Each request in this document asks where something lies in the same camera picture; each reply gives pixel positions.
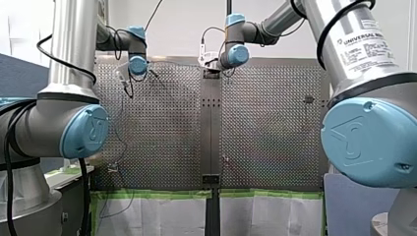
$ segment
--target metal wall panel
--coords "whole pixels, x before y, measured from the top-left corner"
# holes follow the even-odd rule
[[[131,100],[112,76],[118,64],[114,57],[97,58],[97,94],[111,114],[112,128],[95,187],[201,189],[206,174],[202,94],[208,91],[202,90],[200,70],[151,64],[158,77],[149,74],[135,83]],[[327,169],[320,128],[328,81],[315,60],[252,59],[231,79],[224,78],[221,90],[216,101],[221,104],[221,188],[319,190]],[[304,102],[306,96],[314,102]],[[119,158],[119,172],[109,172],[108,164]]]
[[[201,189],[200,69],[151,64],[157,77],[149,73],[134,82],[130,99],[112,73],[121,63],[114,56],[97,57],[96,93],[112,119],[95,187]],[[119,173],[107,170],[114,162]]]
[[[258,59],[223,80],[221,188],[321,188],[326,77],[314,60]]]

